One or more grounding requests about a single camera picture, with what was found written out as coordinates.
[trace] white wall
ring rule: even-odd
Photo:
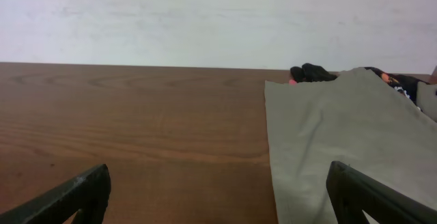
[[[437,0],[0,0],[0,61],[429,74]]]

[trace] clothing pile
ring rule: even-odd
[[[429,83],[412,76],[406,76],[403,74],[388,74],[374,67],[365,67],[365,69],[373,71],[390,87],[394,88],[405,97],[411,99],[415,105],[417,105],[417,87],[419,82],[429,85]],[[304,64],[301,68],[295,66],[290,69],[290,73],[297,83],[334,81],[337,78],[337,75],[331,74],[323,69],[323,67],[313,64]]]

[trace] wood grain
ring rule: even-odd
[[[287,79],[0,64],[0,212],[106,163],[105,223],[276,223],[264,81]]]

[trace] gray fabric sheet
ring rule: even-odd
[[[280,224],[337,222],[325,187],[333,160],[437,209],[437,124],[371,70],[266,82],[265,96]]]

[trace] dark cloth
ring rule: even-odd
[[[330,74],[321,66],[304,64],[301,68],[295,66],[290,69],[293,79],[299,82],[334,81],[337,76]]]
[[[389,86],[394,88],[405,97],[411,99],[414,104],[416,104],[417,100],[417,83],[424,82],[429,85],[429,83],[412,76],[406,76],[403,74],[388,74],[375,67],[365,67],[365,69],[373,71]],[[336,75],[330,74],[328,71],[323,69],[323,67],[313,64],[304,64],[301,68],[295,66],[290,69],[290,73],[297,83],[334,81],[337,78]]]
[[[394,88],[405,97],[411,99],[414,104],[417,101],[417,84],[419,82],[427,83],[426,81],[419,80],[413,76],[406,76],[404,74],[388,74],[375,67],[365,67],[366,70],[373,71],[379,76],[385,83]]]

